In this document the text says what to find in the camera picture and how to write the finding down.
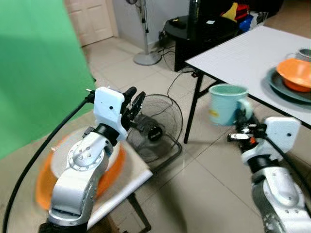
plate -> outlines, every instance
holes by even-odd
[[[276,71],[276,68],[273,68],[269,71],[267,80],[270,86],[279,93],[294,100],[311,103],[311,93],[298,92],[289,89],[284,85],[283,77]]]

black cable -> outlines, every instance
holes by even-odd
[[[146,4],[146,0],[144,1],[144,7],[145,7],[145,18],[146,18],[146,33],[149,33],[149,29],[148,29],[148,11],[147,11],[147,4]]]
[[[170,52],[172,52],[172,53],[175,53],[174,51],[167,51],[166,53],[164,53],[162,56],[165,56],[166,54],[168,54],[168,53],[170,53]]]
[[[51,139],[57,134],[57,132],[88,102],[92,102],[91,100],[91,94],[86,97],[79,105],[78,107],[76,107],[53,131],[52,133],[48,136],[48,138],[43,142],[43,144],[40,146],[40,148],[37,150],[37,152],[34,154],[34,156],[31,158],[31,160],[28,162],[28,164],[26,165],[26,167],[24,168],[23,172],[21,173],[21,175],[19,176],[13,192],[10,196],[8,205],[6,207],[5,210],[5,214],[4,214],[4,218],[3,218],[3,227],[2,227],[2,232],[6,233],[7,232],[7,227],[8,227],[8,222],[9,222],[9,216],[10,216],[10,212],[13,206],[13,202],[14,199],[16,197],[16,194],[18,192],[18,189],[21,185],[21,183],[23,182],[23,179],[25,178],[25,176],[27,175],[28,171],[30,170],[30,168],[32,167],[32,165],[35,163],[36,159],[39,157],[39,155],[41,154],[41,152],[44,150],[44,148],[48,145],[48,143],[51,141]]]
[[[163,57],[163,59],[164,59],[164,62],[165,62],[165,64],[166,64],[166,66],[167,66],[171,71],[174,72],[174,70],[172,70],[172,69],[170,68],[169,64],[167,63],[167,61],[166,61],[166,59],[165,59],[164,50],[162,51],[162,57]]]
[[[168,50],[168,49],[174,48],[175,46],[176,45],[173,45],[173,46],[170,46],[170,47],[167,47],[167,48],[163,47],[163,49],[158,50],[157,52],[162,52],[163,50]]]
[[[292,160],[289,158],[288,155],[286,155],[269,137],[268,135],[264,136],[264,139],[270,143],[270,145],[276,149],[276,151],[284,158],[284,160],[291,166],[291,168],[294,170],[294,172],[298,175],[299,179],[301,180],[302,184],[306,188],[309,197],[311,198],[311,191],[309,188],[309,185],[307,184],[305,178],[302,176],[302,174],[298,171],[297,167],[295,164],[292,162]]]
[[[173,80],[173,82],[171,83],[171,85],[167,89],[167,93],[166,93],[167,97],[170,98],[170,100],[171,100],[171,104],[169,106],[167,106],[165,109],[163,109],[161,112],[153,114],[150,117],[154,117],[154,116],[157,116],[157,115],[165,112],[165,110],[167,110],[168,108],[170,108],[173,105],[173,98],[170,97],[170,89],[171,89],[171,87],[173,86],[174,82],[180,77],[180,75],[185,74],[185,73],[191,73],[191,72],[193,72],[193,70],[182,71],[180,74],[177,75],[177,77]]]

light blue mug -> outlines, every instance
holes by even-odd
[[[218,84],[209,89],[211,93],[211,105],[209,119],[218,125],[234,125],[237,109],[245,110],[246,118],[249,119],[253,110],[246,100],[247,89],[241,86]]]

black metal table leg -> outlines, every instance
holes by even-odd
[[[204,89],[203,91],[200,91],[204,73],[201,71],[195,71],[194,75],[198,78],[198,80],[196,81],[196,86],[195,86],[195,90],[194,90],[194,94],[193,94],[193,100],[192,100],[192,104],[191,104],[191,108],[190,108],[189,119],[187,122],[187,128],[186,128],[186,133],[185,133],[185,138],[184,138],[185,144],[188,143],[188,138],[189,138],[189,134],[190,134],[192,120],[193,120],[195,107],[196,107],[196,104],[198,102],[198,99],[201,98],[202,96],[206,95],[212,86],[220,84],[220,83],[224,83],[220,80],[216,80],[216,82],[209,85],[206,89]]]
[[[146,232],[150,231],[151,225],[150,225],[146,215],[144,214],[139,202],[137,201],[137,199],[135,197],[135,193],[132,193],[131,195],[129,195],[127,197],[127,199],[130,202],[130,204],[132,205],[132,207],[134,208],[135,212],[137,213],[137,215],[139,216],[141,221],[143,222],[143,224],[145,225],[145,228],[142,229],[139,233],[146,233]]]
[[[200,88],[203,80],[204,74],[202,72],[197,72],[197,81],[196,81],[196,86],[193,94],[193,99],[192,99],[192,104],[190,108],[190,114],[189,114],[189,119],[187,122],[187,127],[186,127],[186,133],[185,133],[185,138],[184,138],[184,143],[188,143],[188,138],[189,138],[189,133],[192,125],[192,120],[194,116],[194,111],[196,107],[196,103],[198,102],[199,95],[200,95]]]

table leg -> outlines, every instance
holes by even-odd
[[[180,41],[176,41],[176,46],[175,46],[175,61],[174,61],[174,71],[178,72],[182,68],[185,67],[185,52],[187,48],[185,47],[184,43]]]
[[[129,195],[127,197],[127,199],[130,202],[130,204],[132,205],[132,207],[134,208],[135,212],[137,213],[137,215],[139,216],[141,221],[143,222],[143,224],[145,225],[145,228],[142,229],[139,233],[146,233],[146,232],[150,231],[151,225],[150,225],[146,215],[144,214],[143,210],[141,209],[141,206],[135,197],[135,193],[132,193],[131,195]]]
[[[190,115],[189,115],[189,119],[188,119],[188,123],[187,123],[187,128],[186,128],[186,133],[185,133],[185,138],[184,138],[184,143],[185,144],[188,143],[188,138],[189,138],[189,134],[190,134],[192,120],[193,120],[193,116],[194,116],[194,112],[195,112],[195,107],[196,107],[196,103],[198,102],[198,99],[201,98],[202,96],[206,95],[208,93],[209,89],[212,86],[220,84],[220,83],[224,83],[224,82],[222,82],[220,80],[216,80],[216,82],[214,82],[211,85],[209,85],[206,89],[204,89],[203,91],[200,91],[202,80],[203,80],[203,77],[204,77],[204,73],[200,72],[200,71],[195,71],[194,75],[198,78],[198,80],[196,81],[196,86],[195,86],[195,90],[194,90],[194,94],[193,94],[192,105],[191,105],[191,108],[190,108]]]
[[[197,72],[197,81],[196,81],[196,86],[195,86],[195,90],[194,90],[194,94],[193,94],[193,99],[192,99],[192,104],[191,104],[191,108],[190,108],[189,119],[188,119],[188,123],[187,123],[187,127],[186,127],[186,133],[185,133],[185,138],[184,138],[184,143],[185,144],[188,143],[188,138],[189,138],[189,134],[190,134],[190,129],[191,129],[191,125],[192,125],[194,111],[195,111],[196,103],[198,102],[199,95],[200,95],[200,89],[201,89],[201,84],[202,84],[203,76],[204,76],[204,74],[202,72]]]

